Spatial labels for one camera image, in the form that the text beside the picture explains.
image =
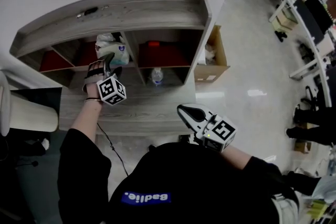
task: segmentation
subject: tiled floor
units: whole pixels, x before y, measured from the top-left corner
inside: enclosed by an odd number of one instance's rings
[[[230,68],[214,83],[196,84],[196,98],[213,111],[229,117],[238,127],[233,145],[259,158],[271,157],[281,170],[304,164],[315,171],[325,150],[313,148],[308,158],[295,153],[293,140],[284,133],[292,123],[292,111],[305,94],[305,82],[289,79],[300,63],[296,55],[298,28],[281,43],[275,36],[269,16],[275,0],[226,0],[217,19]],[[131,172],[151,143],[176,141],[177,137],[111,137]],[[125,177],[119,159],[106,138],[97,144],[112,160],[109,193]]]

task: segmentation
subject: wristband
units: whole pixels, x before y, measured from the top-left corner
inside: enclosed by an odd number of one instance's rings
[[[103,101],[101,99],[91,98],[91,97],[86,98],[84,102],[86,102],[86,101],[97,101],[99,103],[103,103]]]

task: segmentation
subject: plastic bottle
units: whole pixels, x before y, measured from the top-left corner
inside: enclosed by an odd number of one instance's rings
[[[163,80],[163,72],[160,67],[155,67],[151,73],[152,81],[155,85],[160,85]]]

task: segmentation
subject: cardboard box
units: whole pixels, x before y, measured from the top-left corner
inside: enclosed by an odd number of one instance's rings
[[[297,140],[295,142],[294,150],[304,154],[308,154],[311,150],[311,142]]]
[[[281,23],[279,22],[279,19],[278,17],[275,17],[275,19],[273,20],[272,22],[272,25],[273,25],[273,28],[275,31],[278,31],[278,32],[286,32],[286,33],[289,33],[292,31],[292,29],[286,27],[286,26],[283,26],[281,25]]]
[[[298,25],[298,21],[296,20],[293,12],[288,8],[283,8],[277,17],[282,26],[285,26],[291,30],[293,30],[294,27]]]
[[[216,65],[196,65],[194,70],[194,77],[196,82],[214,82],[224,73],[225,70],[230,67],[227,65],[222,37],[219,32],[220,28],[221,27],[219,25],[215,25],[207,41],[207,43],[213,46],[216,50]]]

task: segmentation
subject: trash bin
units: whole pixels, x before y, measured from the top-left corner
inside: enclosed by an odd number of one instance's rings
[[[13,95],[6,76],[0,71],[0,131],[2,136],[10,128],[21,130],[53,132],[58,127],[55,109],[29,102]]]

